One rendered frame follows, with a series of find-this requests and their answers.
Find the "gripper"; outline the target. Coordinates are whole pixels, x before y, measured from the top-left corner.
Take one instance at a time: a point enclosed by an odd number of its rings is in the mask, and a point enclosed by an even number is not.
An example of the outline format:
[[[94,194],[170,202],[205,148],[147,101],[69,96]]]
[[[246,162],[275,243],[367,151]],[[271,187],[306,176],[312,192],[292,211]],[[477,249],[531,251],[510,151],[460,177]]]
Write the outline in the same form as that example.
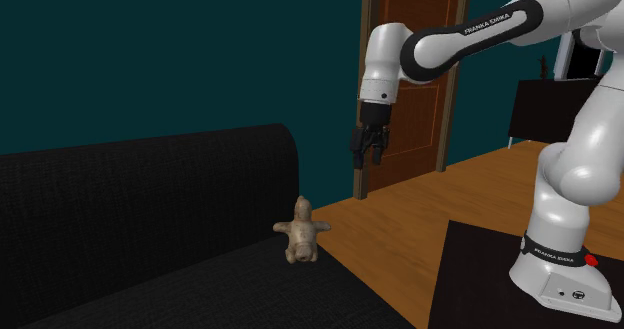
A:
[[[390,130],[386,127],[390,123],[392,106],[362,101],[360,104],[359,120],[363,127],[353,130],[349,149],[352,152],[353,168],[362,169],[364,166],[364,156],[368,147],[368,131],[366,128],[374,129],[371,136],[371,159],[374,165],[380,165],[383,152],[389,143]]]

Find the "brown wooden door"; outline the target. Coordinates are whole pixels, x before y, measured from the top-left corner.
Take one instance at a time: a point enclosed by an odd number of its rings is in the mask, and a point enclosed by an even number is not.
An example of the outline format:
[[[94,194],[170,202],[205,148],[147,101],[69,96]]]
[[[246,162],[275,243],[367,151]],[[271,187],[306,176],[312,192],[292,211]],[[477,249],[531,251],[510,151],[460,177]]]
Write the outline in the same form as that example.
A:
[[[412,30],[461,24],[470,0],[362,0],[359,69],[364,69],[368,37],[375,26],[405,22]],[[449,138],[459,79],[458,65],[437,80],[414,85],[403,82],[392,106],[389,147],[382,163],[365,156],[354,171],[353,197],[364,199],[375,190],[447,167]]]

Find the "beige stone figure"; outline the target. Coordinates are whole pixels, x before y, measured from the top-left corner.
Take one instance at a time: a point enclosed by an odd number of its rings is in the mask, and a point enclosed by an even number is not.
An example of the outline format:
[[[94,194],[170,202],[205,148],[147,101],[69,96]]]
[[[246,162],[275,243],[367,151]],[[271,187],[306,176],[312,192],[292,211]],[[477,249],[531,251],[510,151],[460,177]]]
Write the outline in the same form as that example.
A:
[[[288,236],[285,257],[289,264],[296,262],[316,262],[318,259],[317,234],[331,230],[326,221],[312,220],[311,203],[300,195],[294,206],[293,220],[277,222],[272,227],[274,232]]]

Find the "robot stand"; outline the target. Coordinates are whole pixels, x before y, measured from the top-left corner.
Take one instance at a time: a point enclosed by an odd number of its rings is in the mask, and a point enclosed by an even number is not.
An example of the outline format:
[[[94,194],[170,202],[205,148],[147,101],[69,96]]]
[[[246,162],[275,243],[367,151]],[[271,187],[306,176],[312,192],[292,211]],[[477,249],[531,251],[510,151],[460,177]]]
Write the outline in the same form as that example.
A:
[[[624,261],[596,255],[619,323],[548,309],[512,282],[521,238],[449,221],[428,329],[624,329]]]

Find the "dark sideboard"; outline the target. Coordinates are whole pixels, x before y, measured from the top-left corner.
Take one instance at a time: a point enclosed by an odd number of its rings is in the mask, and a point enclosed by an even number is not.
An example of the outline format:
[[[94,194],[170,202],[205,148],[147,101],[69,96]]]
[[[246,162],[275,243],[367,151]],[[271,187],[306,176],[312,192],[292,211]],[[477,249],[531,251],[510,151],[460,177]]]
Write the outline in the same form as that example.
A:
[[[508,136],[542,143],[565,142],[599,78],[522,80],[518,83]]]

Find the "black sofa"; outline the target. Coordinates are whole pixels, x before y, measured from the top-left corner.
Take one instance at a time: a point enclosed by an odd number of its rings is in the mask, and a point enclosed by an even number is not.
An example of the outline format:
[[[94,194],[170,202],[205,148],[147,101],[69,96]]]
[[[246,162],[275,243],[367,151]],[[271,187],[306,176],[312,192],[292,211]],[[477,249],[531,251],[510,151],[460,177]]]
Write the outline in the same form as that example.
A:
[[[298,197],[281,124],[0,155],[0,329],[414,329],[286,260]]]

